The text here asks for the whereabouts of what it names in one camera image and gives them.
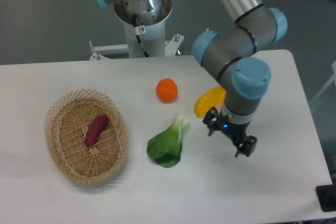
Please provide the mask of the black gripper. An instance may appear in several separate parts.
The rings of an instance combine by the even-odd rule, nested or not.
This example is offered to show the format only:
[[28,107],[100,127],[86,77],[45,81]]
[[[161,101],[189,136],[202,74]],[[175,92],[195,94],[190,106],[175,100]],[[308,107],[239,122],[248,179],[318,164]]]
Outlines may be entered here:
[[219,113],[215,107],[210,108],[203,118],[203,123],[208,128],[208,136],[212,136],[215,131],[221,131],[231,139],[237,148],[235,157],[249,157],[255,150],[257,138],[246,134],[250,121],[251,114],[240,115],[228,108],[222,108]]

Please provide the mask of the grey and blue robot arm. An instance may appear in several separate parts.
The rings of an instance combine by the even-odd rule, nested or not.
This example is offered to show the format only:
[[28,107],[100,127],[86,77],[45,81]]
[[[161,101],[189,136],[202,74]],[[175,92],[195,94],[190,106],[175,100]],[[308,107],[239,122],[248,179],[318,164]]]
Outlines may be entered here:
[[[168,55],[165,21],[172,10],[171,0],[95,0],[98,6],[114,6],[124,24],[128,55],[131,58]],[[287,19],[276,8],[265,8],[261,0],[222,0],[236,24],[227,36],[214,31],[200,34],[192,45],[192,55],[226,90],[220,111],[206,112],[209,132],[221,131],[237,148],[237,155],[249,156],[257,139],[246,134],[271,72],[255,53],[272,45],[287,31]]]

